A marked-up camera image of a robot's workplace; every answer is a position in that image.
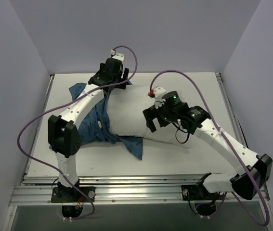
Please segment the white pillow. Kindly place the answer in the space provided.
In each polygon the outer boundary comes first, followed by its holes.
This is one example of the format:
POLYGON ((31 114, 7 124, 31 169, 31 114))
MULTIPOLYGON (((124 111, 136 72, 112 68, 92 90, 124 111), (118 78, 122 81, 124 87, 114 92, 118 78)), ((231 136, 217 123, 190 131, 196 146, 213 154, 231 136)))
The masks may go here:
POLYGON ((152 106, 154 100, 147 96, 146 86, 128 85, 125 90, 114 89, 109 96, 107 113, 110 118, 110 131, 119 136, 135 136, 184 148, 206 145, 201 139, 190 136, 185 144, 182 132, 176 133, 173 125, 161 128, 154 120, 157 131, 152 133, 146 126, 143 110, 152 106))

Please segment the blue cartoon print pillowcase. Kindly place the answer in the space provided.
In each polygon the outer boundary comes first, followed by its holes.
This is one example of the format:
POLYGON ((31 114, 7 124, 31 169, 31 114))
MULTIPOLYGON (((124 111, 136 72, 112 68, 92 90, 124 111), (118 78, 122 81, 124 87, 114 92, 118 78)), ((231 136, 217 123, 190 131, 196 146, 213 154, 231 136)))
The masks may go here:
POLYGON ((143 138, 134 136, 119 136, 110 131, 110 118, 107 113, 109 96, 100 100, 85 116, 81 118, 78 128, 80 146, 93 142, 115 144, 121 142, 137 159, 143 159, 143 138))

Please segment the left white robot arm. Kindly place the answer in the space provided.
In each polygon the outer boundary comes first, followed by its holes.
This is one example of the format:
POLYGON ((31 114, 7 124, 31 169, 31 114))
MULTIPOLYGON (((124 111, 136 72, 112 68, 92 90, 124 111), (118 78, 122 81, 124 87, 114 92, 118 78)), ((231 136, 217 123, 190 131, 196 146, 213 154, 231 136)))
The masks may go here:
POLYGON ((76 153, 81 147, 79 126, 94 106, 115 87, 100 89, 101 86, 120 83, 128 78, 129 70, 123 67, 124 55, 114 54, 100 64, 98 72, 92 76, 85 88, 77 96, 77 102, 68 106, 58 116, 48 119, 48 143, 55 152, 58 168, 62 174, 58 188, 62 197, 73 202, 79 197, 79 178, 76 171, 76 153))

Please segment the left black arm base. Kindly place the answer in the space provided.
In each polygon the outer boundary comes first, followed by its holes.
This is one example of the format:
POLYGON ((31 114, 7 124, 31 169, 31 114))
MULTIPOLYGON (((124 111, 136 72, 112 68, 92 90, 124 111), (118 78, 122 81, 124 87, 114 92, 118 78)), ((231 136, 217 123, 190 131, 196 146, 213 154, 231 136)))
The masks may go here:
POLYGON ((95 200, 95 187, 80 186, 79 190, 86 195, 84 197, 80 192, 74 188, 68 188, 67 190, 60 187, 54 187, 52 190, 51 202, 52 203, 73 203, 73 202, 94 202, 95 200))

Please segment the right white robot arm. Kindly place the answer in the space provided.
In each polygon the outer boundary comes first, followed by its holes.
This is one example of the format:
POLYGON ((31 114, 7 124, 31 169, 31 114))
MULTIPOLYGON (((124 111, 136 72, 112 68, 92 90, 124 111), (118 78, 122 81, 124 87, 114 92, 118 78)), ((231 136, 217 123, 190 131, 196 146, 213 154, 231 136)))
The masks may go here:
POLYGON ((206 199, 213 193, 232 192, 246 200, 251 200, 269 179, 273 159, 260 155, 214 125, 209 113, 200 106, 188 106, 182 102, 176 91, 166 92, 163 88, 150 90, 154 104, 143 111, 146 125, 156 132, 154 119, 160 127, 173 124, 193 135, 218 152, 234 168, 234 172, 223 174, 205 174, 197 183, 196 193, 206 199))

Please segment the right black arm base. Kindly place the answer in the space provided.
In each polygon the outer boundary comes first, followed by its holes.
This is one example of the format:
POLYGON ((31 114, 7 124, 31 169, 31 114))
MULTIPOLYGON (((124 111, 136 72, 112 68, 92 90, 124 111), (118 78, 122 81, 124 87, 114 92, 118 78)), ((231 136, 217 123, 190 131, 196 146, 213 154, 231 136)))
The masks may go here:
POLYGON ((184 201, 212 201, 221 200, 222 194, 218 192, 210 193, 203 186, 197 187, 195 184, 181 185, 182 199, 184 201))

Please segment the aluminium table frame rail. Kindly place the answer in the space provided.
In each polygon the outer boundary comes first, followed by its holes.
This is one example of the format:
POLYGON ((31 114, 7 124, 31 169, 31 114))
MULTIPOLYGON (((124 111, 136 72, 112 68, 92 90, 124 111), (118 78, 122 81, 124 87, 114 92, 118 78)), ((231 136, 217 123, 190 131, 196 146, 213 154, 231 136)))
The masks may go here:
MULTIPOLYGON (((243 140, 219 74, 198 72, 182 77, 166 73, 155 84, 178 91, 190 105, 206 101, 217 123, 239 141, 243 140)), ((57 160, 48 147, 47 120, 47 117, 41 120, 31 152, 44 164, 28 163, 22 185, 13 190, 11 205, 51 204, 51 183, 58 173, 52 169, 57 160)), ((182 148, 145 140, 143 159, 138 160, 121 143, 99 142, 82 147, 76 159, 80 183, 96 188, 97 205, 177 203, 182 201, 181 185, 196 183, 208 172, 234 172, 208 144, 182 148)))

